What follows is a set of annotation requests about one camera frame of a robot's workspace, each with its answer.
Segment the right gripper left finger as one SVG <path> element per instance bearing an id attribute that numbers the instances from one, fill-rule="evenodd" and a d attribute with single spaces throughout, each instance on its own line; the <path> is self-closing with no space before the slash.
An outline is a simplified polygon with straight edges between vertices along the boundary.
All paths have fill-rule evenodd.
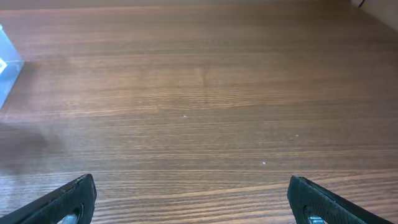
<path id="1" fill-rule="evenodd" d="M 85 174 L 1 217 L 1 223 L 90 223 L 96 197 L 93 176 Z"/>

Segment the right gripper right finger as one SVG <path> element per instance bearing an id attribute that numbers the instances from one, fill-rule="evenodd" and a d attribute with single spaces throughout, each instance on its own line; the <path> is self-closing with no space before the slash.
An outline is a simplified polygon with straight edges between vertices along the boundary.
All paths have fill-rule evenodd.
<path id="1" fill-rule="evenodd" d="M 291 177 L 287 198 L 297 224 L 392 224 L 304 177 Z"/>

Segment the clear plastic container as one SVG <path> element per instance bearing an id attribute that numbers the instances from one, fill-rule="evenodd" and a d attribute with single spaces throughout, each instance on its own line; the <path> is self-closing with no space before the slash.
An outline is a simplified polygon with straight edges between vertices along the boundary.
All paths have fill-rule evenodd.
<path id="1" fill-rule="evenodd" d="M 13 46 L 2 26 L 0 36 L 0 105 L 2 107 L 24 66 L 24 60 Z"/>

